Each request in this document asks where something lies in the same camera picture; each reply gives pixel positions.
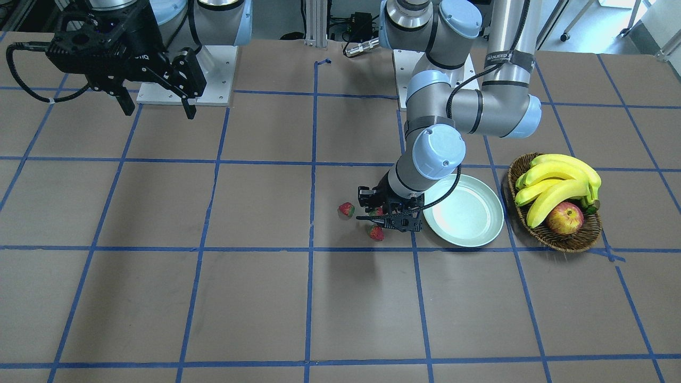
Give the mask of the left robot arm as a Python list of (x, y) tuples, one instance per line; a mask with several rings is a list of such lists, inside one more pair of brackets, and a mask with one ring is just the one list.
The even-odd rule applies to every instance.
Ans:
[(359, 187), (367, 215), (358, 220), (419, 232), (420, 213), (433, 206), (424, 192), (460, 173), (462, 134), (526, 138), (542, 118), (529, 92), (542, 2), (496, 1), (480, 73), (458, 78), (483, 17), (468, 1), (383, 1), (379, 43), (423, 52), (407, 85), (405, 152), (376, 187)]

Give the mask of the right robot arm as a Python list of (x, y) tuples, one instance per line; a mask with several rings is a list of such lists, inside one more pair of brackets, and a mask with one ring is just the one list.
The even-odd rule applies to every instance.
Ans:
[(238, 47), (251, 41), (251, 1), (72, 1), (46, 48), (64, 73), (136, 104), (228, 106)]

